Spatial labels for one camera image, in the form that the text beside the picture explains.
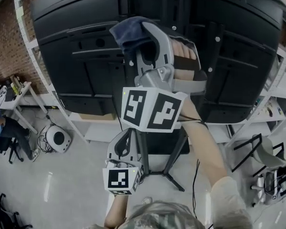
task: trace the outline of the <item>desk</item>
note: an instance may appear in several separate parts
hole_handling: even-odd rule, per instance
[[[12,110],[15,112],[15,114],[27,125],[27,127],[35,134],[38,132],[35,130],[33,126],[22,116],[22,114],[19,112],[17,107],[19,107],[20,100],[24,97],[24,95],[27,93],[27,91],[30,91],[32,94],[34,100],[39,105],[39,107],[42,109],[42,111],[47,114],[48,111],[43,106],[41,100],[39,97],[35,94],[34,90],[31,87],[32,82],[25,82],[23,84],[23,87],[19,90],[19,95],[16,96],[16,98],[12,101],[5,102],[5,94],[0,94],[0,109],[6,109],[6,110]]]

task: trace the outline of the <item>gray floor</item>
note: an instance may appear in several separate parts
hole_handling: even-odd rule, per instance
[[[34,121],[34,126],[40,131],[49,122],[40,111],[24,110],[24,115]],[[104,167],[107,145],[92,142],[86,146],[84,142],[70,130],[68,123],[59,111],[50,111],[53,121],[68,129],[73,136],[69,150],[64,154],[44,154],[34,162],[25,158],[21,163],[15,160],[8,163],[8,155],[0,155],[0,192],[7,195],[5,205],[11,211],[18,211],[23,222],[30,223],[36,229],[81,229],[93,223],[102,225],[111,198],[103,189],[102,168]],[[30,142],[36,145],[36,135]],[[284,140],[286,132],[272,137],[274,144]],[[236,155],[231,149],[221,150],[225,157],[227,168],[234,166],[243,157],[246,150]],[[168,156],[150,156],[151,170],[162,170]],[[171,175],[185,188],[179,192],[164,177],[148,177],[139,187],[134,196],[130,197],[129,210],[141,203],[144,197],[154,200],[179,202],[192,207],[192,185],[196,159],[191,152],[182,155],[174,164]],[[249,159],[237,172],[231,174],[238,182],[240,193],[248,205],[249,214],[257,229],[286,228],[286,200],[266,207],[259,205],[251,208],[256,194],[249,187],[254,182],[250,176],[258,170],[259,165]],[[195,183],[196,214],[206,225],[212,223],[210,185],[199,169]]]

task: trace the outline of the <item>white round device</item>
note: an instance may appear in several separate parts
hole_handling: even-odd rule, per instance
[[[46,130],[46,139],[51,148],[59,153],[66,152],[71,143],[70,135],[57,125],[50,125]]]

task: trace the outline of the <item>human hand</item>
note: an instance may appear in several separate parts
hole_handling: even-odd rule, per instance
[[[170,39],[170,40],[171,40],[171,44],[173,47],[174,55],[196,60],[196,54],[194,53],[192,49],[188,48],[183,43],[178,42],[174,39]]]
[[[196,60],[195,52],[192,49],[185,46],[183,43],[171,39],[171,44],[173,47],[174,55]],[[179,79],[179,80],[192,81],[194,78],[194,71],[175,69],[174,78]],[[182,106],[182,110],[181,110],[180,114],[187,116],[187,117],[190,117],[190,118],[201,120],[201,118],[200,118],[200,116],[196,110],[196,107],[193,104],[193,102],[191,101],[190,97],[187,97],[184,100],[184,104]]]
[[[192,49],[188,48],[183,43],[178,42],[174,39],[170,40],[173,48],[173,53],[175,56],[196,60],[196,54]],[[194,70],[190,71],[190,70],[175,69],[174,78],[178,80],[192,81],[194,78]]]

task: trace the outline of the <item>person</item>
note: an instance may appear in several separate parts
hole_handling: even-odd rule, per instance
[[[172,41],[174,55],[196,59],[195,53],[182,43]],[[187,72],[178,72],[182,78]],[[186,98],[181,115],[201,120],[195,105]],[[253,225],[246,206],[237,190],[236,181],[227,175],[219,150],[207,127],[199,122],[182,122],[200,166],[206,174],[212,190],[211,204],[214,229],[252,229]],[[104,227],[92,225],[90,229],[204,229],[189,208],[177,204],[156,201],[139,205],[132,215],[125,219],[128,196],[117,195],[105,218]]]
[[[16,120],[9,117],[3,117],[0,111],[0,137],[16,138],[19,146],[25,152],[29,160],[35,161],[40,154],[40,149],[31,150],[27,140],[30,131],[24,129]]]

